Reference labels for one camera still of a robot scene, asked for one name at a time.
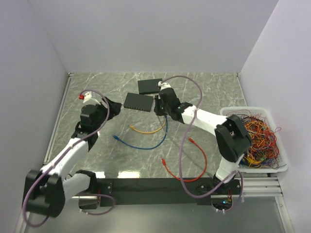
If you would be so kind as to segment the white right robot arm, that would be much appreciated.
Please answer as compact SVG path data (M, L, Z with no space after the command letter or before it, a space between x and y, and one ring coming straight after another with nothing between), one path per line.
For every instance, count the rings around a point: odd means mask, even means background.
M158 116L169 115L172 120L193 125L216 137L222 156L214 175L214 189L220 194L231 188L233 171L252 146L252 138L237 115L221 116L197 108L187 102L181 103L170 86L162 87L155 99L154 112Z

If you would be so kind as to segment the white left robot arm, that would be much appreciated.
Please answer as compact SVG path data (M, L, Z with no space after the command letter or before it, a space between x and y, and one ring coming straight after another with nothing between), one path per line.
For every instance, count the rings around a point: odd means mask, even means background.
M22 210L45 217L57 217L65 202L79 193L98 193L96 174L79 170L73 177L67 175L74 165L92 149L98 139L98 131L117 116L121 103L108 98L84 101L80 121L65 148L40 170L31 170L25 179Z

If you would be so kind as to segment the black TP-Link network switch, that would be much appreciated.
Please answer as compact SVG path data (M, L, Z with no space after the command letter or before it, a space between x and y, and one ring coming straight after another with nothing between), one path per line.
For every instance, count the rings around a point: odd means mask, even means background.
M153 101L152 96L127 93L123 106L127 109L151 112Z

